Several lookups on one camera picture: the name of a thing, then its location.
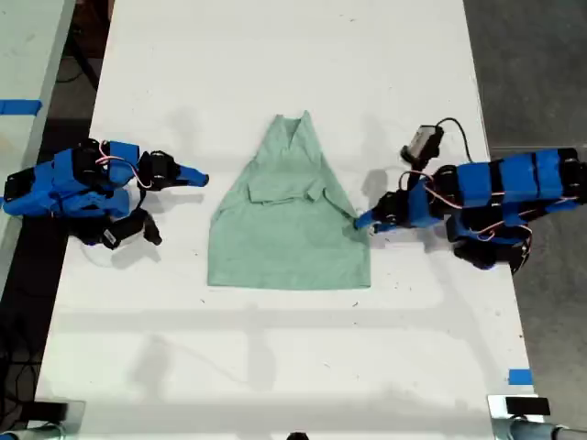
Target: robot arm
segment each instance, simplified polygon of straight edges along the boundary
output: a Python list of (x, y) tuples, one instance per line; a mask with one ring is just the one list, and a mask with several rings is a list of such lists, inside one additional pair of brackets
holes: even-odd
[(586, 165), (573, 148), (540, 150), (491, 162), (446, 165), (423, 173), (437, 156), (442, 131), (428, 129), (428, 141), (404, 148), (412, 163), (408, 187), (386, 193), (355, 227), (373, 225), (375, 233), (398, 227), (427, 227), (446, 221), (455, 255), (480, 269), (497, 261), (516, 272), (526, 261), (532, 231), (528, 222), (587, 201)]
[[(138, 206), (130, 211), (124, 189), (137, 178)], [(148, 191), (172, 186), (206, 186), (208, 175), (175, 162), (163, 151), (145, 152), (123, 142), (87, 139), (53, 160), (8, 176), (4, 210), (10, 215), (65, 218), (73, 235), (85, 244), (116, 248), (141, 230), (159, 245), (161, 237), (149, 213), (140, 206)]]

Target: wire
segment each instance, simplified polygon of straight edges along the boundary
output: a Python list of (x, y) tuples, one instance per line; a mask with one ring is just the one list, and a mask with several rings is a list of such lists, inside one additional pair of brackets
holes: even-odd
[(425, 172), (422, 172), (422, 171), (417, 171), (417, 170), (408, 170), (408, 171), (404, 171), (404, 172), (403, 172), (403, 173), (400, 175), (400, 178), (399, 178), (399, 179), (398, 179), (398, 181), (397, 181), (397, 187), (398, 187), (400, 190), (403, 190), (403, 189), (404, 189), (404, 188), (402, 188), (402, 186), (403, 186), (403, 185), (402, 185), (402, 179), (404, 178), (404, 176), (405, 176), (406, 174), (418, 174), (418, 175), (420, 175), (420, 176), (424, 176), (424, 177), (428, 178), (428, 179), (429, 179), (431, 182), (434, 182), (434, 179), (432, 178), (432, 176), (431, 176), (430, 174), (426, 174)]
[(82, 75), (83, 75), (83, 71), (79, 71), (76, 75), (73, 75), (71, 78), (66, 78), (64, 80), (60, 80), (58, 78), (57, 80), (55, 80), (55, 83), (57, 83), (57, 84), (73, 83), (75, 80), (77, 80)]
[(462, 140), (465, 143), (465, 153), (467, 153), (467, 159), (469, 160), (469, 162), (472, 163), (473, 159), (471, 159), (471, 153), (469, 152), (469, 141), (467, 140), (467, 135), (465, 134), (465, 130), (463, 129), (462, 125), (454, 117), (445, 117), (444, 119), (441, 119), (437, 123), (437, 127), (439, 127), (441, 124), (443, 124), (445, 122), (454, 122), (457, 125), (457, 127), (459, 128), (459, 131), (462, 134)]
[(121, 160), (123, 162), (125, 162), (130, 169), (132, 169), (132, 173), (135, 175), (135, 177), (137, 178), (137, 182), (140, 186), (142, 186), (145, 189), (150, 188), (151, 186), (153, 186), (153, 182), (151, 182), (149, 185), (145, 185), (142, 180), (140, 179), (140, 177), (138, 176), (138, 170), (137, 168), (130, 163), (128, 160), (123, 159), (123, 158), (119, 158), (118, 156), (107, 156), (104, 151), (102, 150), (102, 146), (104, 145), (104, 141), (100, 144), (100, 146), (98, 147), (98, 149), (100, 150), (100, 154), (102, 155), (102, 157), (100, 159), (98, 159), (95, 163), (97, 163), (98, 165), (106, 165), (106, 163), (108, 163), (110, 160)]

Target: cloth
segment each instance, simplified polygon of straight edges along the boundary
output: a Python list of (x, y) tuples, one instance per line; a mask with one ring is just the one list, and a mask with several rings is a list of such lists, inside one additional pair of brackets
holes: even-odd
[(277, 115), (210, 226), (208, 284), (284, 290), (371, 286), (369, 240), (310, 115)]

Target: gray floor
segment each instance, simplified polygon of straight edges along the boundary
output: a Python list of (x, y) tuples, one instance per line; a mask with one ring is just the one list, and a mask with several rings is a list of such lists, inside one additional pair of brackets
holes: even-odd
[[(465, 0), (490, 150), (587, 144), (587, 0)], [(100, 63), (94, 66), (99, 70)], [(76, 73), (72, 60), (60, 77)], [(50, 118), (91, 118), (84, 77), (56, 86)], [(533, 224), (515, 289), (537, 392), (587, 427), (587, 207)]]

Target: table surface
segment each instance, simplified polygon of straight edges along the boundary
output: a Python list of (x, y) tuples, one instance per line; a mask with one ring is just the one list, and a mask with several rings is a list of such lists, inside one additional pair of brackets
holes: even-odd
[[(371, 241), (368, 290), (206, 285), (212, 213), (275, 114), (307, 109), (358, 210), (395, 189), (421, 124), (457, 117), (487, 159), (460, 0), (118, 0), (92, 135), (211, 176), (148, 194), (163, 236), (71, 239), (38, 398), (86, 402), (88, 438), (492, 438), (487, 394), (527, 368), (507, 267), (443, 228)], [(441, 158), (465, 160), (448, 128)]]
[[(37, 162), (61, 52), (75, 0), (0, 0), (0, 99), (39, 99), (37, 116), (0, 116), (0, 182)], [(20, 220), (0, 214), (0, 286), (15, 250)]]

